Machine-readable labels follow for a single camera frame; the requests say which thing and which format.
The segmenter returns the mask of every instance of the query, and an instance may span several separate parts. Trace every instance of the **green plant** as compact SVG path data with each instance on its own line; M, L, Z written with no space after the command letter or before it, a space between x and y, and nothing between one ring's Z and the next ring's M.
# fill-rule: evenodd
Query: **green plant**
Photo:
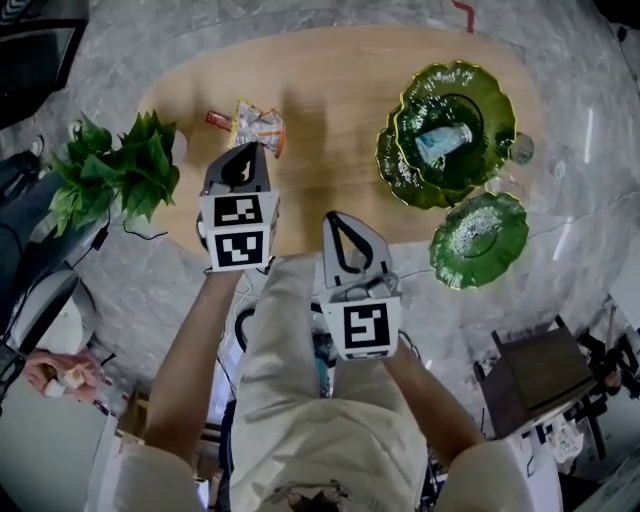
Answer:
M69 223L78 228L104 217L118 195L127 219L144 215L151 220L160 201L173 204L180 179L178 168L171 165L175 130L175 123L163 125L155 112L138 114L116 150L109 131L83 116L82 128L67 144L67 159L54 157L52 162L66 182L49 207L57 236Z

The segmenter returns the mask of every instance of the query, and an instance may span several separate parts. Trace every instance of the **black and white tag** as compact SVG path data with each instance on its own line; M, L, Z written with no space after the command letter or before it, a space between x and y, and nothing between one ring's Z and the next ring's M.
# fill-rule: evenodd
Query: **black and white tag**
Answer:
M214 227L261 223L260 199L256 194L215 197Z
M400 297L321 304L343 359L390 357L398 347Z
M225 268L262 263L264 236L264 230L216 233L218 265Z
M388 347L389 319L386 304L363 304L344 308L344 346L354 348Z
M211 270L266 267L279 204L280 196L275 191L200 196L201 232L206 238Z

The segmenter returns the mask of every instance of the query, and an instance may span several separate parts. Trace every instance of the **snack wrapper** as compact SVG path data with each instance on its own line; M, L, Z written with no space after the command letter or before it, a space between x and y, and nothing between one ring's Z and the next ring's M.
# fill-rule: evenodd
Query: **snack wrapper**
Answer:
M262 112L246 98L238 100L231 127L230 147L260 142L279 158L284 140L284 121L278 112L273 109Z
M229 116L225 116L224 114L220 114L219 112L214 112L213 110L209 110L209 112L207 112L205 121L227 132L230 132L231 127L233 126L233 119Z

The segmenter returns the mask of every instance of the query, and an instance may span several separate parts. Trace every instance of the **shoe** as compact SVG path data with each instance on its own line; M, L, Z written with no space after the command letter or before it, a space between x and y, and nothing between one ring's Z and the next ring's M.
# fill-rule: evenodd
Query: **shoe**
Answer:
M38 135L33 139L31 146L29 146L29 151L31 151L34 156L40 158L40 155L42 155L42 152L44 151L44 138L42 135Z

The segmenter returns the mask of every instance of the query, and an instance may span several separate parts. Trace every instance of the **oval table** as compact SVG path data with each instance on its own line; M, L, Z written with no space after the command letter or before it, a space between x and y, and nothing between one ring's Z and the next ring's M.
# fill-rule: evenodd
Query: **oval table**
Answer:
M399 104L412 75L434 62L466 60L492 73L512 100L518 130L536 151L525 166L509 162L502 190L526 205L540 172L542 107L524 65L507 47L462 32L402 26L332 27L267 37L231 46L170 70L144 94L139 111L155 109L177 121L188 139L180 163L175 206L162 204L159 227L182 247L203 253L195 236L198 195L209 164L226 149L229 134L207 124L209 110L231 115L238 98L275 108L286 123L280 159L267 165L281 194L272 254L322 250L322 219L329 210L354 215L389 243L428 240L446 210L406 206L377 170L376 137Z

